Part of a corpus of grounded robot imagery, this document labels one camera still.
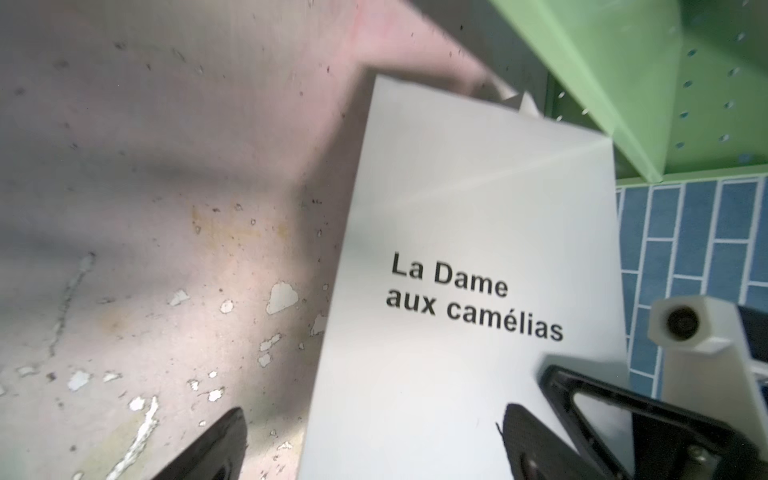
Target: white grout line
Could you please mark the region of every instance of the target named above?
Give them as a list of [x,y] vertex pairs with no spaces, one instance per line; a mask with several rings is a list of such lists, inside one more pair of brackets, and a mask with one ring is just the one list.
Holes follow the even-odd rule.
[[[672,251],[670,252],[670,267],[667,271],[667,288],[664,291],[664,298],[669,298],[672,294],[672,279],[674,278],[674,264],[677,261],[677,241],[680,239],[680,222],[683,218],[683,203],[685,202],[685,184],[680,185],[680,192],[677,194],[677,212],[674,218],[674,232],[672,233]],[[650,389],[650,397],[658,398],[659,377],[661,374],[662,350],[660,346],[656,347],[656,365],[654,367],[654,384]]]
[[760,181],[759,179],[755,177],[751,178],[731,178],[730,180],[723,180],[723,183],[726,185],[733,185],[733,184],[754,184],[756,182]]
[[619,190],[619,212],[617,218],[619,219],[619,234],[621,234],[621,216],[624,215],[624,195],[627,194],[626,188]]
[[634,287],[634,302],[632,302],[632,322],[629,328],[629,347],[627,347],[627,364],[632,365],[632,349],[634,348],[634,334],[637,329],[637,306],[640,303],[640,286],[643,284],[643,263],[645,263],[645,244],[648,238],[648,224],[650,223],[650,209],[653,206],[654,190],[648,189],[645,199],[645,220],[643,222],[643,240],[640,243],[640,259],[637,261],[637,284]]
[[741,273],[741,289],[739,290],[739,305],[746,303],[746,292],[750,285],[750,274],[752,273],[752,260],[755,256],[755,242],[757,239],[757,229],[760,228],[760,211],[763,206],[763,192],[765,191],[766,178],[760,178],[757,181],[755,189],[755,203],[752,208],[752,223],[750,225],[750,240],[746,245],[746,259],[744,259],[744,270]]
[[710,270],[712,269],[712,250],[714,249],[715,232],[717,231],[717,216],[720,214],[720,198],[723,196],[723,181],[717,181],[715,186],[715,198],[712,202],[712,216],[710,217],[710,234],[707,239],[707,253],[704,254],[704,272],[701,275],[701,289],[699,293],[707,294],[710,285]]
[[748,238],[716,238],[714,243],[749,243]]
[[680,275],[679,273],[675,273],[672,278],[679,278],[681,280],[702,280],[702,277],[696,276],[696,275]]
[[646,372],[644,372],[642,370],[629,369],[629,371],[632,372],[632,373],[637,373],[638,375],[645,376],[645,377],[647,377],[649,379],[652,379],[654,377],[653,374],[646,373]]

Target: white book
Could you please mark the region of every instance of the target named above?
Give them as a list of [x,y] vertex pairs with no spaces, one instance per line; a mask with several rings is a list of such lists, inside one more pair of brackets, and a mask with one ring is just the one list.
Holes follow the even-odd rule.
[[543,368],[627,386],[615,198],[604,135],[379,76],[299,479],[511,478],[508,403],[571,444]]

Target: blue tile wall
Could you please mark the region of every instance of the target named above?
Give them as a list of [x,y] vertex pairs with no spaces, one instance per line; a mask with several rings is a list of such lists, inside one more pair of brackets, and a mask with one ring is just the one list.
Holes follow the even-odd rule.
[[658,398],[653,302],[704,293],[768,311],[766,178],[619,188],[617,210],[630,382]]

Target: green shelf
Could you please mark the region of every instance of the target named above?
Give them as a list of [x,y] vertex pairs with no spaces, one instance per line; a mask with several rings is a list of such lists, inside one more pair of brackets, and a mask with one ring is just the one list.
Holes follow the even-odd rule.
[[492,2],[551,71],[545,113],[613,137],[620,184],[768,172],[768,2]]

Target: white scratch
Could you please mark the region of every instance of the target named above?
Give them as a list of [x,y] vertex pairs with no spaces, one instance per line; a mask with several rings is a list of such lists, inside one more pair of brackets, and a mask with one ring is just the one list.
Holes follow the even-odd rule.
[[75,290],[78,289],[80,282],[83,281],[83,277],[86,273],[90,272],[96,261],[96,254],[89,253],[85,257],[80,259],[78,264],[77,273],[69,279],[67,286],[64,288],[64,293],[61,295],[61,302],[58,304],[58,315],[56,317],[56,324],[54,325],[54,336],[51,340],[51,345],[48,346],[48,355],[56,355],[56,346],[61,339],[61,334],[64,332],[64,327],[67,324],[67,312],[69,311],[69,304],[72,303],[72,297]]
[[149,440],[150,435],[152,435],[152,432],[157,427],[157,420],[154,418],[154,414],[157,413],[158,408],[160,406],[157,404],[157,397],[153,396],[149,410],[144,415],[144,422],[139,426],[138,432],[136,432],[136,438],[134,438],[128,451],[125,452],[123,459],[112,468],[112,471],[109,472],[105,480],[117,480],[128,467],[136,462],[136,459],[144,451],[144,447],[147,446],[147,440]]
[[128,408],[134,412],[138,412],[139,410],[144,409],[144,404],[145,404],[144,399],[138,396],[128,403]]
[[328,325],[328,317],[322,316],[319,313],[315,317],[315,322],[312,324],[312,330],[310,330],[310,336],[319,335],[326,331],[326,325]]
[[106,383],[106,382],[111,382],[112,380],[117,380],[117,379],[121,379],[121,378],[123,378],[123,374],[122,373],[110,371],[110,372],[106,372],[104,374],[104,378],[101,379],[101,381]]
[[264,368],[265,366],[269,365],[272,361],[272,356],[269,353],[265,353],[264,355],[259,357],[259,365],[261,365],[261,368]]
[[208,402],[216,402],[218,399],[224,396],[224,387],[220,389],[211,390],[208,392]]
[[270,301],[266,305],[266,312],[272,315],[299,301],[299,294],[289,283],[275,283],[270,293]]
[[176,290],[176,292],[174,293],[174,297],[170,299],[170,301],[168,302],[168,305],[170,306],[180,305],[182,302],[186,302],[190,298],[192,297],[187,295],[187,292],[185,292],[182,289],[179,289],[179,290]]
[[18,373],[18,376],[24,378],[30,375],[37,375],[38,373],[40,373],[40,370],[38,370],[38,367],[34,365],[24,365],[24,366],[18,367],[16,369],[16,372]]
[[275,343],[278,343],[280,341],[280,338],[282,338],[282,336],[279,333],[276,333],[275,335],[272,336],[271,339],[264,340],[261,343],[261,345],[259,345],[259,351],[266,352],[272,347],[272,345],[274,345]]
[[231,312],[235,307],[235,304],[232,300],[224,300],[224,302],[221,304],[221,307],[219,307],[219,311],[222,313],[229,313]]
[[78,370],[77,372],[73,373],[72,376],[69,378],[69,382],[67,382],[67,388],[69,388],[72,392],[77,392],[79,389],[83,388],[86,383],[91,381],[91,374],[88,372],[85,372],[83,370]]

